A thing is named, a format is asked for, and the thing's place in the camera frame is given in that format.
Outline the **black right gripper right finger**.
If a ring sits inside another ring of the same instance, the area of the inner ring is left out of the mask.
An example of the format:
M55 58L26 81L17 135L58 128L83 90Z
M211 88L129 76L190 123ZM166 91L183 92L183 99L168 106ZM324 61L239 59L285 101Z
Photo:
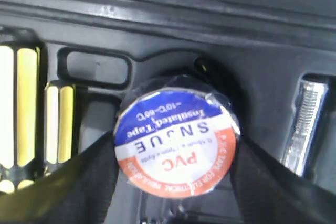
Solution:
M238 142L232 186L244 223L335 223L335 194L294 174L249 139Z

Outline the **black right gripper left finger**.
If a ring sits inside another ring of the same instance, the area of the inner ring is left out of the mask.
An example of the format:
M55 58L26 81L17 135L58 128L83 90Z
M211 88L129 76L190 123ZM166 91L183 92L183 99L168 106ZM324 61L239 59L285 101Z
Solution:
M104 223L119 166L113 133L49 176L1 196L1 223Z

